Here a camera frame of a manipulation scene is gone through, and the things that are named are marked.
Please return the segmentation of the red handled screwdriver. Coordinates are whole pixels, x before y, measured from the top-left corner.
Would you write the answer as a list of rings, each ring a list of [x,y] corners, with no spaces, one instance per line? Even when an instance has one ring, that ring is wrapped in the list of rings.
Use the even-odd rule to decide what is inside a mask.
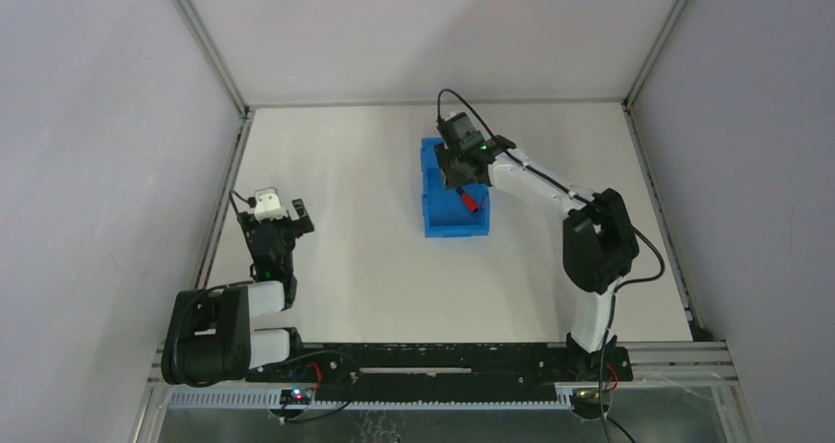
[[[463,204],[467,208],[467,210],[472,213],[476,214],[480,210],[480,206],[478,202],[463,188],[458,187],[456,188],[456,192],[459,195],[460,199],[462,200]]]

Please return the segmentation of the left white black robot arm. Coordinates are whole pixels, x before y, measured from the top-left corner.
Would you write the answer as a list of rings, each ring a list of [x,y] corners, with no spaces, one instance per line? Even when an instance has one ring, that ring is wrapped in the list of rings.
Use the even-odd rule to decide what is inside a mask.
[[[166,383],[209,387],[289,358],[289,330],[256,331],[251,321],[294,305],[293,251],[315,226],[302,200],[291,205],[287,210],[267,192],[234,213],[251,258],[250,278],[176,296],[161,355]]]

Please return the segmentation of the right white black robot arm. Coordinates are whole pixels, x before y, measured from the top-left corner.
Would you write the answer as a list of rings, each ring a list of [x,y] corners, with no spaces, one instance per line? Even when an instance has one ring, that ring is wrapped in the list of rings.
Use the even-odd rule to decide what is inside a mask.
[[[578,288],[567,341],[587,354],[614,341],[615,295],[639,253],[622,196],[595,192],[548,172],[509,140],[478,141],[467,150],[433,147],[444,187],[480,184],[506,192],[561,222],[561,264]]]

